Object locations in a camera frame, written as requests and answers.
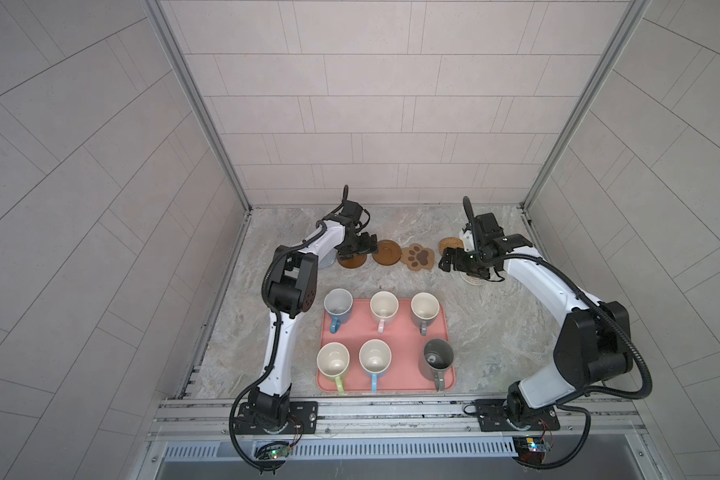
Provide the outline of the left circuit board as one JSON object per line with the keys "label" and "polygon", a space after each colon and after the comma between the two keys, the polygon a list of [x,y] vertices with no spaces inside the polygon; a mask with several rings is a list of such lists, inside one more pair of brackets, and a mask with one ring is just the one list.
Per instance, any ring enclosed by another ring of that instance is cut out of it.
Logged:
{"label": "left circuit board", "polygon": [[255,452],[257,461],[282,461],[292,451],[292,444],[284,441],[267,443],[259,447]]}

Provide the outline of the circuit board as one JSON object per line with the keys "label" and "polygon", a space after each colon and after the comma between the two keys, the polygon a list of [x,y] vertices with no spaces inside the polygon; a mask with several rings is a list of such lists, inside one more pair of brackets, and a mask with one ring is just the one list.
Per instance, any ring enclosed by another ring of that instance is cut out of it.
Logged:
{"label": "circuit board", "polygon": [[513,437],[512,440],[517,453],[515,461],[534,466],[544,463],[552,447],[552,444],[542,437]]}
{"label": "circuit board", "polygon": [[259,447],[255,452],[257,461],[282,461],[292,451],[292,444],[284,441],[267,443]]}

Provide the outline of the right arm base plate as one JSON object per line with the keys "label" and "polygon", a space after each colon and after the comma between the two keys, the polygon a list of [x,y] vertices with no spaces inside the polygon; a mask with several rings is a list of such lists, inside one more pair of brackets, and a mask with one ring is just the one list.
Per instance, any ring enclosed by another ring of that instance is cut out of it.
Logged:
{"label": "right arm base plate", "polygon": [[553,406],[532,412],[529,417],[511,420],[504,404],[503,399],[477,399],[466,405],[463,412],[477,419],[481,432],[541,432],[560,429]]}

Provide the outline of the rattan woven round coaster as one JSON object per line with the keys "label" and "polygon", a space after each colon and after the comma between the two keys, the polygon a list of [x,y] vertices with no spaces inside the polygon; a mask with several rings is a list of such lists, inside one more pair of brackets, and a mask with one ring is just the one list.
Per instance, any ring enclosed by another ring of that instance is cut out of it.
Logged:
{"label": "rattan woven round coaster", "polygon": [[447,237],[442,239],[438,244],[438,250],[440,255],[443,255],[445,253],[445,250],[448,248],[463,249],[464,243],[458,237]]}

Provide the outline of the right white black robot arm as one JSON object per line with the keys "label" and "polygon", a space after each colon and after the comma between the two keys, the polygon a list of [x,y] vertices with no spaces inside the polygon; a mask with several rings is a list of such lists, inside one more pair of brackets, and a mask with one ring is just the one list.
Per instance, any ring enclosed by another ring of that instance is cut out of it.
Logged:
{"label": "right white black robot arm", "polygon": [[649,367],[631,339],[629,314],[618,302],[605,303],[581,289],[549,263],[530,240],[507,235],[492,213],[477,215],[463,200],[467,222],[461,248],[445,248],[439,267],[469,277],[509,275],[524,285],[553,315],[560,332],[552,361],[513,383],[504,404],[508,423],[532,426],[552,406],[602,393],[641,400],[653,391]]}

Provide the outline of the dark grey mug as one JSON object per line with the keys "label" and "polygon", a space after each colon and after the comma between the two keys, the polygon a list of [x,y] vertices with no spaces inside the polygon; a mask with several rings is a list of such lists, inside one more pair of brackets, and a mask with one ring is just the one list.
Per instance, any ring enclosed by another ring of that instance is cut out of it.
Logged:
{"label": "dark grey mug", "polygon": [[444,339],[429,340],[419,357],[419,371],[423,378],[434,385],[436,391],[446,389],[446,373],[454,362],[454,351]]}

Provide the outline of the cork paw print coaster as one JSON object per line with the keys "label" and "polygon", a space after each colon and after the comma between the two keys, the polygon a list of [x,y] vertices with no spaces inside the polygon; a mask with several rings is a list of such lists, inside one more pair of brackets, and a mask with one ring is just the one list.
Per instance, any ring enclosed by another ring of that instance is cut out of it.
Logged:
{"label": "cork paw print coaster", "polygon": [[431,248],[414,243],[401,249],[400,261],[413,272],[432,270],[436,264],[436,255]]}

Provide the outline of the aluminium mounting rail frame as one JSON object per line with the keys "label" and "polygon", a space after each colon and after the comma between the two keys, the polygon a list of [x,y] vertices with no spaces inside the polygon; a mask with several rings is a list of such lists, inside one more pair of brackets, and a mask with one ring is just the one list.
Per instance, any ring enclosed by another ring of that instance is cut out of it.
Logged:
{"label": "aluminium mounting rail frame", "polygon": [[[498,446],[522,434],[506,423],[483,431],[484,421],[474,415],[471,404],[475,400],[502,404],[509,384],[531,366],[525,360],[496,361],[482,368],[459,365],[455,384],[447,392],[362,390],[339,395],[320,390],[318,371],[299,365],[294,369],[293,399],[316,403],[316,413],[307,421],[293,459],[279,474],[295,472],[300,462],[333,461],[338,453],[360,460],[376,451],[379,458],[390,460],[404,452],[422,455],[436,448],[439,455],[455,458],[489,457]],[[122,478],[155,477],[168,461],[171,446],[184,447],[187,460],[208,460],[216,454],[237,462],[228,417],[236,394],[251,379],[245,375],[223,382],[220,372],[209,366],[195,368],[181,395],[159,401],[148,417],[143,441]],[[573,404],[590,412],[590,435],[582,452],[556,470],[557,475],[583,477],[587,469],[602,468],[619,478],[682,478],[645,401],[593,394]]]}

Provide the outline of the blue floral mug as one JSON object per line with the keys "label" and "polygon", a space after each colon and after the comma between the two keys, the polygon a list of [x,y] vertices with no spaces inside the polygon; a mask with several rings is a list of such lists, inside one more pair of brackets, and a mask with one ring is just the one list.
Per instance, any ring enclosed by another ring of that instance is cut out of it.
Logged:
{"label": "blue floral mug", "polygon": [[343,288],[331,290],[324,299],[324,310],[330,317],[329,331],[336,334],[346,324],[352,313],[354,297]]}

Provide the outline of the brown wooden coaster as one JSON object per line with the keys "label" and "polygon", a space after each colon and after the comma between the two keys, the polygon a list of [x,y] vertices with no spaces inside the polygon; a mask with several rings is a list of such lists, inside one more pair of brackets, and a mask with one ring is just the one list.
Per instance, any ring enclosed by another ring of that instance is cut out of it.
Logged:
{"label": "brown wooden coaster", "polygon": [[363,254],[363,255],[354,255],[354,256],[352,256],[351,258],[346,258],[346,259],[342,259],[342,258],[338,258],[338,259],[337,259],[338,263],[339,263],[343,268],[346,268],[346,269],[356,269],[356,268],[359,268],[360,266],[362,266],[362,265],[365,264],[366,260],[367,260],[367,255],[366,255],[366,254]]}
{"label": "brown wooden coaster", "polygon": [[400,261],[401,247],[392,240],[379,240],[378,250],[372,254],[373,260],[382,266],[392,266]]}

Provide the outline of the grey woven round coaster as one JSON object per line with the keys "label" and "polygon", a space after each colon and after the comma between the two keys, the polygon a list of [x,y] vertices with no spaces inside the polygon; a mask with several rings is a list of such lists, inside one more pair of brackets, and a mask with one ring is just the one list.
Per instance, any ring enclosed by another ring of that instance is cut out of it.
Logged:
{"label": "grey woven round coaster", "polygon": [[318,269],[323,270],[331,267],[336,262],[336,252],[331,250],[329,253],[319,257]]}

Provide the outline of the right circuit board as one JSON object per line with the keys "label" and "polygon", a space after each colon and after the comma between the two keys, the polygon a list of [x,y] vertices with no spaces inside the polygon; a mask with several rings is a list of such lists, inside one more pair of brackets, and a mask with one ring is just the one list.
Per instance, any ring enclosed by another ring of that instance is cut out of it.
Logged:
{"label": "right circuit board", "polygon": [[515,461],[534,466],[544,463],[552,447],[552,444],[542,437],[513,437],[512,440],[517,453]]}

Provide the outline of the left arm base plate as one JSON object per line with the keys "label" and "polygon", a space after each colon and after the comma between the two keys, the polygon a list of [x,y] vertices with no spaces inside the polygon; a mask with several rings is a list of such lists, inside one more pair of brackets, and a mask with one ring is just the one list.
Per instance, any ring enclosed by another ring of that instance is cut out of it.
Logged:
{"label": "left arm base plate", "polygon": [[244,402],[231,420],[236,435],[294,435],[314,434],[318,403],[291,402],[287,408],[252,405]]}

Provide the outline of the pink rectangular tray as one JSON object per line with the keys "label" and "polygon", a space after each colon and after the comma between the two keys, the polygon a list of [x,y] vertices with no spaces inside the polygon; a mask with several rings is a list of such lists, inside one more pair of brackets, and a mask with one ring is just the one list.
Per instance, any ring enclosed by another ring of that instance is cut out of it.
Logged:
{"label": "pink rectangular tray", "polygon": [[[372,315],[368,299],[356,299],[349,320],[337,332],[330,330],[332,317],[323,313],[320,345],[339,343],[349,353],[349,365],[342,376],[344,391],[352,393],[402,394],[436,391],[432,379],[423,375],[425,345],[433,339],[449,339],[445,310],[441,309],[434,322],[423,335],[411,320],[409,299],[399,301],[399,310],[393,322],[378,331],[378,322]],[[361,361],[361,348],[369,341],[383,342],[384,357],[390,357],[388,368],[377,375],[370,373]]]}

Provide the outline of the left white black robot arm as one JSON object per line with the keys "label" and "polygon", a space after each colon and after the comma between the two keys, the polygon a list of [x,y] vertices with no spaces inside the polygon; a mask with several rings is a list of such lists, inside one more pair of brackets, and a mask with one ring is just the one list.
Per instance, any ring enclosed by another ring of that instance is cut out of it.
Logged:
{"label": "left white black robot arm", "polygon": [[266,361],[260,377],[237,397],[248,410],[231,410],[230,428],[236,432],[239,421],[267,432],[280,432],[289,423],[297,326],[316,299],[320,260],[331,253],[348,260],[378,251],[377,236],[366,231],[370,213],[348,196],[345,186],[340,204],[316,222],[309,237],[297,245],[280,245],[273,254],[261,286],[269,310]]}

